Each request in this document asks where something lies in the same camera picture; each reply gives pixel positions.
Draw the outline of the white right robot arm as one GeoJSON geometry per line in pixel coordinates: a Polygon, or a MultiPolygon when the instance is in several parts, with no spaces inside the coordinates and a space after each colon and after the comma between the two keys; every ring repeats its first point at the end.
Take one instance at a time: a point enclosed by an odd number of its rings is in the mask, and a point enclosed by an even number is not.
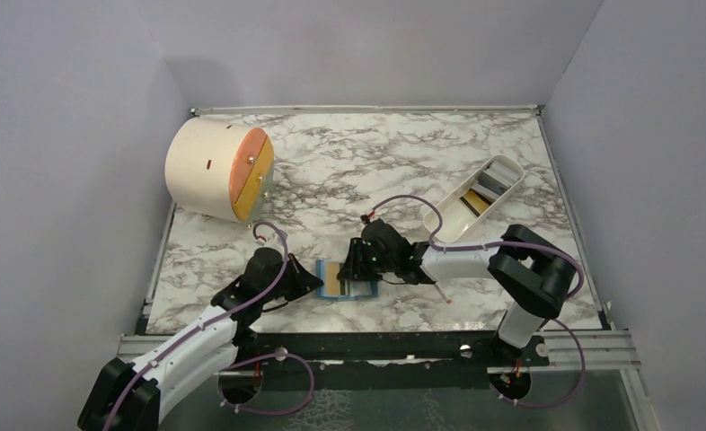
{"type": "Polygon", "coordinates": [[[490,342],[492,357],[502,365],[525,355],[535,332],[559,317],[585,281],[574,258],[521,224],[510,225],[496,242],[444,243],[409,242],[390,224],[370,221],[351,239],[336,278],[341,283],[369,283],[386,273],[407,285],[496,280],[514,301],[490,342]]]}

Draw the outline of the blue card holder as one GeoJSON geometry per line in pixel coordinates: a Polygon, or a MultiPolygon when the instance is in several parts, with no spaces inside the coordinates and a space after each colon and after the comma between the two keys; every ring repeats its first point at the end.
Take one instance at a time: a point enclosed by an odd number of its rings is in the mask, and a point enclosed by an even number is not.
{"type": "Polygon", "coordinates": [[[328,259],[315,262],[315,274],[322,280],[316,289],[316,297],[330,301],[358,301],[378,296],[378,284],[374,282],[346,281],[337,279],[342,263],[328,259]]]}

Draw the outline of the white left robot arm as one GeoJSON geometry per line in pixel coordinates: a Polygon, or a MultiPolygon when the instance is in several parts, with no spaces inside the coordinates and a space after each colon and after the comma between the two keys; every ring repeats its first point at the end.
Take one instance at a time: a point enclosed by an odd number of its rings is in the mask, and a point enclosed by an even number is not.
{"type": "Polygon", "coordinates": [[[208,378],[258,367],[251,325],[265,303],[290,303],[322,287],[293,254],[261,247],[242,275],[220,290],[185,329],[130,361],[116,357],[100,371],[77,419],[82,430],[156,430],[171,410],[208,378]]]}

